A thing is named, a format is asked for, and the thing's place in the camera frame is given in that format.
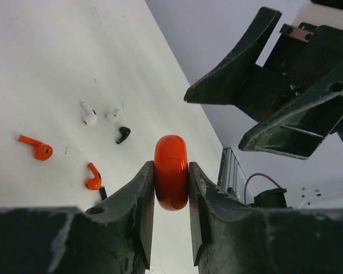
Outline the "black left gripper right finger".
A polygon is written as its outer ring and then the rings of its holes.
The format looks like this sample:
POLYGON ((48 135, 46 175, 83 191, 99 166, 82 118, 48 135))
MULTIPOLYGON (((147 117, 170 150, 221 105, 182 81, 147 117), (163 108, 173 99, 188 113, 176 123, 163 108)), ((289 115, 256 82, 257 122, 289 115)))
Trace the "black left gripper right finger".
POLYGON ((343 273, 343 209, 251 208, 189 164, 199 273, 343 273))

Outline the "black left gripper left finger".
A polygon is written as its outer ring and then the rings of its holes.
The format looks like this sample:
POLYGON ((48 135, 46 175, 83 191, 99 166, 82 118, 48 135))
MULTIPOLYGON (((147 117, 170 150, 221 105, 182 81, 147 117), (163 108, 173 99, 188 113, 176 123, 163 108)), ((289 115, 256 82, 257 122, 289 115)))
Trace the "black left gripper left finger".
POLYGON ((0 208, 0 273, 144 273, 153 216, 152 161, 86 211, 0 208))

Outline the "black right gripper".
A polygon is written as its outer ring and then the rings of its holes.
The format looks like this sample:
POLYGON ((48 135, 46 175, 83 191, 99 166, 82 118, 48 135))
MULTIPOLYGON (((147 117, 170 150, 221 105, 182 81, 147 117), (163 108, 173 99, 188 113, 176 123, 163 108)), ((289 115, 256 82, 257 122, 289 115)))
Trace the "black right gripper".
POLYGON ((233 105, 257 122, 272 114, 238 148, 305 160, 343 119, 343 30, 306 25, 299 40, 285 25, 264 67, 258 66, 281 15, 260 8, 234 48, 187 89, 184 100, 233 105))

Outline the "orange earbud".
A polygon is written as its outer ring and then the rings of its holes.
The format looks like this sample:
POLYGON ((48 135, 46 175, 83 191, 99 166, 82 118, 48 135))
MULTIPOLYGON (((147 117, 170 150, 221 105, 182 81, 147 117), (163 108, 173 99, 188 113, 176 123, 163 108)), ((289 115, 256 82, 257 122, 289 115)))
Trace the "orange earbud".
POLYGON ((53 148, 49 144, 40 142, 39 140, 24 136, 17 135, 15 137, 16 141, 32 146, 33 157, 36 160, 45 162, 49 160, 53 154, 53 148))
POLYGON ((102 186, 101 174, 92 162, 87 164, 87 169, 92 173, 93 177, 85 180, 85 187, 92 191, 98 191, 102 186))

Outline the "orange round charging case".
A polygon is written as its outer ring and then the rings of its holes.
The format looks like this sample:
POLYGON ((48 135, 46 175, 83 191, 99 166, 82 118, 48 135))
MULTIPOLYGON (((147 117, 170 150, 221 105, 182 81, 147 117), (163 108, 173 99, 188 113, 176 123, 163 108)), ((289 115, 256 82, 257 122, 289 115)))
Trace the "orange round charging case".
POLYGON ((188 155, 185 141, 177 135, 163 136, 154 153, 155 194, 160 206, 178 211, 188 203, 188 155))

